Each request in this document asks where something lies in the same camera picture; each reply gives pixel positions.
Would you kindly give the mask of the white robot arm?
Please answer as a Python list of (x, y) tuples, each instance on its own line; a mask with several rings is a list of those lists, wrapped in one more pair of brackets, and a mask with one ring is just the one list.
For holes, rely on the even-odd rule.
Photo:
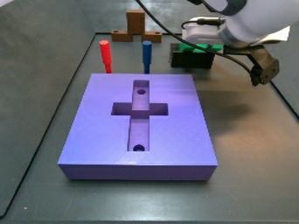
[(299, 21), (299, 0), (200, 0), (219, 17), (195, 17), (181, 26), (181, 38), (193, 44), (232, 48), (287, 40)]

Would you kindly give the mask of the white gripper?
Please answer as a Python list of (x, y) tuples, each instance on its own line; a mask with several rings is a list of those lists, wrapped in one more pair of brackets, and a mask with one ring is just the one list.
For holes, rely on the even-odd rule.
[(224, 17), (193, 17), (181, 23), (181, 38), (192, 44), (227, 45), (220, 29)]

